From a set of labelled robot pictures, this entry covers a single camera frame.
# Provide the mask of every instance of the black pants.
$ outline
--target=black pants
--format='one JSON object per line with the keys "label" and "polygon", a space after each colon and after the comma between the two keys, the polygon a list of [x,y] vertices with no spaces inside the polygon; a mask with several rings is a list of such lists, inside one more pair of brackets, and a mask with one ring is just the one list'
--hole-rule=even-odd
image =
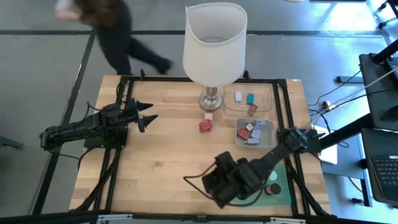
{"label": "black pants", "polygon": [[121,18],[115,26],[98,29],[97,38],[108,63],[118,75],[131,75],[128,55],[148,63],[158,71],[165,59],[155,54],[151,49],[130,36],[131,15],[123,3]]}

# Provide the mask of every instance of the red block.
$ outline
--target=red block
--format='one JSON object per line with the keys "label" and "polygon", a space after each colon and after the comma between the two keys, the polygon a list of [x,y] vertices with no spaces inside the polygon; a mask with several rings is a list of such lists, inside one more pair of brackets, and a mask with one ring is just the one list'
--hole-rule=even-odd
{"label": "red block", "polygon": [[249,111],[248,111],[248,115],[253,116],[254,113],[256,112],[257,108],[258,108],[258,106],[252,104],[252,105],[250,106]]}
{"label": "red block", "polygon": [[250,131],[248,131],[244,128],[241,128],[241,129],[239,129],[238,137],[243,140],[248,140],[248,138],[250,138]]}
{"label": "red block", "polygon": [[199,131],[201,133],[209,132],[209,131],[211,131],[212,128],[213,128],[213,125],[211,124],[211,121],[209,119],[206,119],[206,120],[202,121],[201,123],[199,123]]}

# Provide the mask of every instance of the person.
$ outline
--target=person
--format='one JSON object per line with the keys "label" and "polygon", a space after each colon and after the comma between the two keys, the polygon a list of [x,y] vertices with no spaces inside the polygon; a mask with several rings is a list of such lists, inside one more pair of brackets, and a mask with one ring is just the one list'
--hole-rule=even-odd
{"label": "person", "polygon": [[92,26],[106,60],[118,75],[132,75],[128,55],[163,75],[171,69],[169,59],[131,37],[131,14],[123,0],[58,0],[55,12],[59,19]]}

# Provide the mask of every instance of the keyboard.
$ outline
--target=keyboard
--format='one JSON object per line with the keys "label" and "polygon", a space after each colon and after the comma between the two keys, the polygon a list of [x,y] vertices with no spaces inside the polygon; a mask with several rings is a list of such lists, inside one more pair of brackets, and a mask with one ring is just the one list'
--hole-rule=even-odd
{"label": "keyboard", "polygon": [[383,196],[398,192],[398,156],[371,157],[371,163]]}

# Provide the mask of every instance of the white lampshade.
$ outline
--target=white lampshade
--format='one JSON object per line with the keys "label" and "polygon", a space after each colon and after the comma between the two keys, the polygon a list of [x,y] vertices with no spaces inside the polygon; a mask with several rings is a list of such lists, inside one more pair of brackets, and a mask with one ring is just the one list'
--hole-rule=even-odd
{"label": "white lampshade", "polygon": [[248,15],[231,3],[187,8],[183,67],[196,83],[229,85],[244,71]]}

